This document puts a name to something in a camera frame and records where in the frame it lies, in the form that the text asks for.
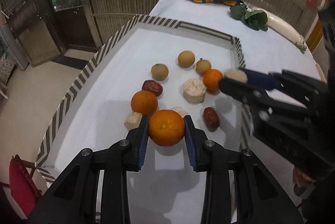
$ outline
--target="floor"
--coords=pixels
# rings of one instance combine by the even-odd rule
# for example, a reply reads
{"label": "floor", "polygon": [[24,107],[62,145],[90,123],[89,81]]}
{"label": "floor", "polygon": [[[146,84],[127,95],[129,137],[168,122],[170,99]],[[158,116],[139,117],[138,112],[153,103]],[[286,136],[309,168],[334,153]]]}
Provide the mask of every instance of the floor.
{"label": "floor", "polygon": [[[35,162],[40,143],[49,122],[68,88],[81,72],[80,66],[94,53],[68,50],[64,61],[51,61],[25,71],[15,69],[7,83],[9,100],[0,102],[0,182],[9,183],[11,157]],[[47,189],[42,176],[35,172],[33,180],[44,193]],[[23,212],[5,189],[16,212]]]}

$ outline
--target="orange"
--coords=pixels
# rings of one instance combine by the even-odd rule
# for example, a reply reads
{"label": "orange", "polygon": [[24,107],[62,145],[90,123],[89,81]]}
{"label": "orange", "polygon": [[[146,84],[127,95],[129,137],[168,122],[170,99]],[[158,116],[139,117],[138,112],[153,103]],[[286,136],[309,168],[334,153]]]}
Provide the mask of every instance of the orange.
{"label": "orange", "polygon": [[158,101],[153,92],[143,90],[133,95],[130,106],[135,112],[152,116],[157,109]]}
{"label": "orange", "polygon": [[222,73],[217,69],[209,69],[205,72],[202,82],[209,91],[216,91],[219,89],[219,81],[223,79]]}
{"label": "orange", "polygon": [[159,110],[149,119],[148,132],[159,146],[170,147],[179,143],[185,133],[184,119],[173,110]]}

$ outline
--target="striped border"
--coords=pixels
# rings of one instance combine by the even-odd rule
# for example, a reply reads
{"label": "striped border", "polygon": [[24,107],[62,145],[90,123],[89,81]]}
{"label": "striped border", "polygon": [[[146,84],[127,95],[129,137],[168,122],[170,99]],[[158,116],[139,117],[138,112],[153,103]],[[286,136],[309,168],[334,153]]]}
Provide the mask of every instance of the striped border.
{"label": "striped border", "polygon": [[[246,67],[246,63],[245,63],[244,56],[242,53],[241,43],[240,43],[240,40],[236,37],[233,37],[231,35],[228,35],[228,34],[225,34],[219,31],[215,31],[210,28],[198,26],[198,25],[183,22],[183,21],[178,21],[175,19],[158,17],[158,16],[149,16],[149,15],[143,15],[143,14],[134,16],[131,20],[127,22],[126,25],[124,25],[119,31],[117,31],[115,35],[111,37],[108,40],[108,42],[104,44],[101,47],[101,49],[94,55],[94,57],[88,62],[88,64],[81,71],[79,76],[70,86],[68,92],[65,94],[54,116],[52,117],[50,124],[43,137],[43,141],[41,143],[39,152],[37,154],[37,159],[35,162],[36,169],[38,170],[38,172],[41,173],[42,177],[47,182],[52,183],[55,180],[55,178],[46,169],[43,169],[43,167],[45,167],[44,163],[46,159],[48,158],[51,146],[56,138],[57,131],[66,113],[68,112],[72,102],[75,100],[78,92],[82,89],[85,82],[88,80],[88,78],[93,73],[93,71],[97,68],[97,66],[101,63],[103,58],[120,41],[120,39],[138,22],[145,23],[145,24],[151,24],[151,25],[157,25],[157,26],[170,27],[170,28],[181,27],[181,28],[186,28],[186,29],[190,29],[193,31],[205,33],[211,36],[215,36],[220,39],[229,40],[236,48],[239,66],[241,68]],[[241,134],[240,148],[248,147],[247,141],[250,136],[250,123],[251,123],[250,117],[251,116],[250,116],[250,112],[248,108],[245,105],[243,105],[242,106],[242,125],[241,125],[242,134]]]}

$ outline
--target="red date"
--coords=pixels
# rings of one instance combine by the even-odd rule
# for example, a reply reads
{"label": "red date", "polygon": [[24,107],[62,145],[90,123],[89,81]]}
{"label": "red date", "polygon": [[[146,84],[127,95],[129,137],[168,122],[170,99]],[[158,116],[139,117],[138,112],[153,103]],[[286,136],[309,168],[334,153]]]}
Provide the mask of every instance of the red date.
{"label": "red date", "polygon": [[142,90],[153,92],[155,96],[160,96],[163,93],[163,87],[154,80],[146,80],[142,85]]}
{"label": "red date", "polygon": [[209,131],[215,132],[220,126],[220,119],[216,111],[212,107],[207,107],[204,109],[203,118],[206,124],[206,127]]}

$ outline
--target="white tablecloth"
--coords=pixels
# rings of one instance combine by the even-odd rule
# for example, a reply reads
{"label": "white tablecloth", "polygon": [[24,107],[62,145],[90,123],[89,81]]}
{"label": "white tablecloth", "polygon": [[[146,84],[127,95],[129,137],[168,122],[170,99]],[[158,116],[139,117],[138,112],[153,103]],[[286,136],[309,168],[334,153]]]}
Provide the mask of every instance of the white tablecloth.
{"label": "white tablecloth", "polygon": [[[197,4],[190,0],[160,0],[150,15],[194,23],[240,38],[248,69],[264,73],[288,69],[320,79],[309,50],[302,54],[295,45],[270,28],[267,32],[248,28],[241,21],[230,17],[228,6]],[[276,99],[293,102],[279,92],[271,95]],[[254,137],[251,138],[250,145],[294,203],[299,204],[300,199],[293,193],[293,165]]]}

